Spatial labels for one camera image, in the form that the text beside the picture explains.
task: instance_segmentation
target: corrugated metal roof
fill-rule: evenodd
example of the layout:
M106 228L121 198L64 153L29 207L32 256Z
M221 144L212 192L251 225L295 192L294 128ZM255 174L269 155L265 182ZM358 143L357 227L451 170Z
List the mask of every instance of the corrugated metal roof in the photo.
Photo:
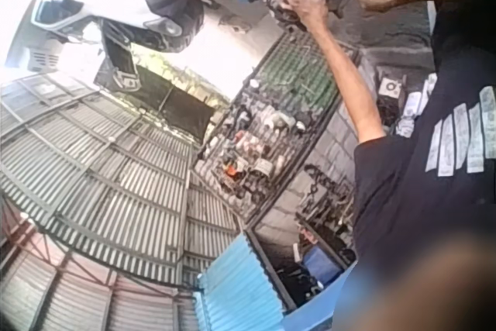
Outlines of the corrugated metal roof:
M188 182L192 143L62 73L6 87L2 187L77 252L192 285L236 237L234 215Z
M21 253L2 278L0 308L16 330L28 330L55 269Z
M40 233L31 242L33 254L17 250L0 278L3 320L15 330L199 331L191 293L143 287L66 247L64 253L50 238L45 245Z
M195 294L201 331L279 331L283 304L241 234L200 277Z

